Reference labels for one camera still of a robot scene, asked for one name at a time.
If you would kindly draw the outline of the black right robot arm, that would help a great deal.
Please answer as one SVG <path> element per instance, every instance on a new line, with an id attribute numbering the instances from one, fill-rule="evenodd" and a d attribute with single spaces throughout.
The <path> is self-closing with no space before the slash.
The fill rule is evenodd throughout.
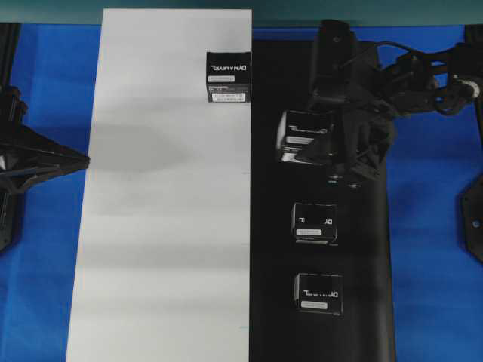
<path id="1" fill-rule="evenodd" d="M 405 47 L 393 64 L 382 67 L 383 45 L 359 41 L 348 23 L 321 22 L 308 109 L 331 116 L 332 126 L 298 151 L 296 160 L 376 179 L 395 138 L 395 118 L 456 115 L 482 98 L 480 45 L 458 43 L 435 53 Z"/>

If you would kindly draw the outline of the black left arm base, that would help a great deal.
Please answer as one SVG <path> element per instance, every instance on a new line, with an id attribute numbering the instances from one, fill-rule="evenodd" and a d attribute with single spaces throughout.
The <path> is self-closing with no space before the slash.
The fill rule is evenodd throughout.
<path id="1" fill-rule="evenodd" d="M 17 200 L 18 197 L 16 195 L 10 195 L 5 190 L 1 190 L 1 252 L 4 252 L 11 245 L 14 238 Z"/>

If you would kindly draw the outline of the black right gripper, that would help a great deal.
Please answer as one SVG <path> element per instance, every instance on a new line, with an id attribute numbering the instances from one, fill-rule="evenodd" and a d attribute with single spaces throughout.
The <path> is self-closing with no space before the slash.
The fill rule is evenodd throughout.
<path id="1" fill-rule="evenodd" d="M 335 140 L 331 135 L 314 138 L 297 153 L 297 160 L 331 163 L 335 171 L 353 179 L 378 179 L 395 139 L 394 115 L 385 106 L 341 106 L 337 110 Z"/>

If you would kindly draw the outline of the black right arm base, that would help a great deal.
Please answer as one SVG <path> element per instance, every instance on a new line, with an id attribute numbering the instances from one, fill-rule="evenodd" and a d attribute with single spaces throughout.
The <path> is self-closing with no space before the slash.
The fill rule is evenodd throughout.
<path id="1" fill-rule="evenodd" d="M 464 241 L 467 251 L 482 262 L 482 175 L 460 197 Z"/>

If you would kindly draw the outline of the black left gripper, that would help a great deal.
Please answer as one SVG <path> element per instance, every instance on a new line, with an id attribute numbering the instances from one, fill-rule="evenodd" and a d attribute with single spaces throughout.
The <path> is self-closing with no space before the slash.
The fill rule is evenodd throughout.
<path id="1" fill-rule="evenodd" d="M 84 170 L 87 155 L 36 133 L 23 124 L 28 106 L 17 87 L 1 89 L 1 190 L 24 193 L 36 184 Z"/>

